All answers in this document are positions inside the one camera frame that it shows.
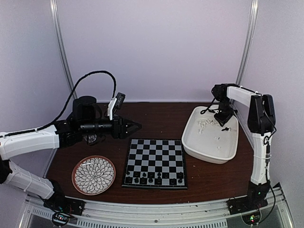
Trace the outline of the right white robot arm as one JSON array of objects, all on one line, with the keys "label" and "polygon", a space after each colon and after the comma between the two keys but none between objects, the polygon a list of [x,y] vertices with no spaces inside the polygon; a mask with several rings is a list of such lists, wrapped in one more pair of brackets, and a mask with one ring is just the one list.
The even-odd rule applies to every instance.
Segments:
[{"label": "right white robot arm", "polygon": [[255,209],[263,205],[271,187],[269,180],[271,141],[276,132],[273,98],[271,95],[263,95],[236,84],[217,84],[211,92],[219,105],[214,118],[221,126],[224,126],[233,115],[232,101],[249,108],[247,127],[254,141],[254,159],[247,196],[243,198],[242,204],[246,209]]}]

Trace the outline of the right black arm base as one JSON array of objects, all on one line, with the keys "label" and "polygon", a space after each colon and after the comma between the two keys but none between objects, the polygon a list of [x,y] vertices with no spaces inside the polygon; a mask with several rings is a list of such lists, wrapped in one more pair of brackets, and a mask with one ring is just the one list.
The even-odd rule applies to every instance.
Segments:
[{"label": "right black arm base", "polygon": [[233,198],[227,201],[227,206],[230,215],[257,210],[267,205],[268,202],[266,199],[251,202],[249,201],[249,198],[247,196],[240,198]]}]

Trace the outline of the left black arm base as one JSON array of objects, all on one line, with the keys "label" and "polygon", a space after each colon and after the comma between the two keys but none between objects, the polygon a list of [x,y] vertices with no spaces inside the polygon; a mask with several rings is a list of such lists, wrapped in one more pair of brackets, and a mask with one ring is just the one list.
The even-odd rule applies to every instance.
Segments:
[{"label": "left black arm base", "polygon": [[64,194],[54,193],[49,199],[42,198],[44,207],[56,212],[81,216],[85,202],[79,199],[67,198]]}]

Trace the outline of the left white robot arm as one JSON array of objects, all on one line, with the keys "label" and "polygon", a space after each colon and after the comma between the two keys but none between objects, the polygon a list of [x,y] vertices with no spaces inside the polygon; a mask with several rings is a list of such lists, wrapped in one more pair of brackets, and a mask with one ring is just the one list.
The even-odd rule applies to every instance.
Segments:
[{"label": "left white robot arm", "polygon": [[106,116],[96,117],[97,113],[102,113],[96,98],[82,96],[73,101],[72,113],[66,120],[54,121],[47,127],[1,133],[0,182],[34,193],[58,211],[64,211],[68,200],[58,182],[32,174],[10,159],[35,151],[70,147],[91,136],[109,134],[114,139],[127,138],[140,130],[142,125],[115,115],[123,101],[124,94],[118,93],[110,101]]}]

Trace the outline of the black and grey chessboard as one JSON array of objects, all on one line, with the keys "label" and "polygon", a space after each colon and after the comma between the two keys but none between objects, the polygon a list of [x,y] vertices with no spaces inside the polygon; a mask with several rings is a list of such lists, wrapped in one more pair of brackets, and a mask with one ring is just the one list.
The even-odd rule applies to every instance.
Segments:
[{"label": "black and grey chessboard", "polygon": [[[135,183],[135,172],[140,172],[139,182]],[[147,184],[141,184],[140,179],[146,173]],[[178,183],[179,173],[184,174],[183,182]],[[149,184],[149,174],[154,173],[154,183]],[[162,178],[163,173],[168,173],[167,179]],[[161,177],[162,185],[156,185],[155,179]],[[126,178],[132,177],[133,182],[127,183]],[[177,185],[170,185],[170,179],[175,178]],[[129,140],[129,150],[126,156],[125,168],[122,179],[122,187],[137,189],[168,189],[187,190],[187,170],[185,150],[178,139],[136,139]]]}]

